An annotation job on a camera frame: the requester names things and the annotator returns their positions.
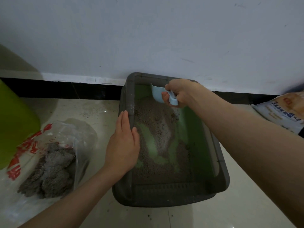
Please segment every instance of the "hand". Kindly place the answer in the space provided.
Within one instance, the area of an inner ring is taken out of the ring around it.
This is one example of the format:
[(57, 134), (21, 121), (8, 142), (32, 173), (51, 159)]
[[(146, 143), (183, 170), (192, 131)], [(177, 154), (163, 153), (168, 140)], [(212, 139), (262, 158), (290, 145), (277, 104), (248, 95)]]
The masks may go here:
[(195, 84), (188, 79), (173, 79), (169, 82), (168, 85), (165, 85), (166, 90), (172, 90), (176, 94), (176, 99), (178, 100), (178, 105), (171, 105), (169, 103), (169, 94), (167, 92), (162, 92), (163, 101), (171, 106), (171, 107), (178, 107), (183, 108), (187, 106), (187, 99), (188, 99), (188, 90), (191, 89), (191, 86)]
[(131, 170), (139, 155), (139, 134), (136, 127), (130, 129), (128, 112), (121, 112), (117, 121), (114, 134), (111, 136), (105, 153), (104, 168), (109, 168), (113, 173), (122, 178)]

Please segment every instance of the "clear plastic bag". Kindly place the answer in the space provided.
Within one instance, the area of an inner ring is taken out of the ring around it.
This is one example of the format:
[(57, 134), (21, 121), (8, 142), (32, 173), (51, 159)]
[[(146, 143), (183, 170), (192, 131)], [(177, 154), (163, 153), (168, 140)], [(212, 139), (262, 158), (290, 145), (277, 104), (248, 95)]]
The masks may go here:
[(75, 152), (74, 187), (80, 183), (92, 151), (95, 149), (97, 134), (86, 122), (67, 119), (48, 124), (43, 130), (26, 139), (0, 178), (0, 212), (12, 222), (21, 225), (60, 199), (41, 199), (37, 195), (25, 197), (18, 193), (20, 185), (35, 169), (50, 143), (69, 147)]

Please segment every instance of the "black baseboard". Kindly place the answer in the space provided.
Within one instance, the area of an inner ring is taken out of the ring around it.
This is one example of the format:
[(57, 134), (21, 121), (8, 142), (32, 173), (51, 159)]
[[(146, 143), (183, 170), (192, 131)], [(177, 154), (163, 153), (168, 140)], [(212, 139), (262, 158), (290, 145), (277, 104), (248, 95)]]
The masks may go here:
[[(61, 81), (42, 81), (18, 78), (1, 78), (1, 80), (19, 97), (23, 98), (69, 98), (120, 100), (122, 86), (86, 84)], [(276, 95), (249, 93), (215, 92), (232, 104), (258, 104), (269, 101)]]

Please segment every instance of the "forearm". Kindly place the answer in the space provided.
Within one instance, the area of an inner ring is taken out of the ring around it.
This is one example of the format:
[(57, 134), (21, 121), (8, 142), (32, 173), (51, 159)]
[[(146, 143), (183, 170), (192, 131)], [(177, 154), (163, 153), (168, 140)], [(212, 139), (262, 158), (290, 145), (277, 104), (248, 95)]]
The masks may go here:
[(304, 215), (304, 139), (224, 101), (201, 85), (188, 105), (294, 224)]
[(120, 177), (117, 176), (115, 171), (102, 168), (81, 187), (36, 215), (21, 227), (79, 227), (101, 197)]

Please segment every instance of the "plastic bag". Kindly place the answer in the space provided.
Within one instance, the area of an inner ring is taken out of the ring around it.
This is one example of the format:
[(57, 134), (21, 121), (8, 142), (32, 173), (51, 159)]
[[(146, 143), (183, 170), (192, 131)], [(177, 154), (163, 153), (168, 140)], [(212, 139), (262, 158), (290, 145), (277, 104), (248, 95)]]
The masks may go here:
[(304, 92), (287, 93), (252, 107), (269, 121), (302, 136)]
[(50, 143), (71, 148), (75, 152), (75, 189), (89, 164), (97, 142), (95, 130), (86, 122), (67, 119), (48, 124), (43, 130), (26, 139), (17, 147), (6, 171), (0, 179), (0, 212), (12, 222), (21, 225), (60, 199), (41, 199), (38, 195), (25, 197), (17, 193), (20, 185), (33, 172)]

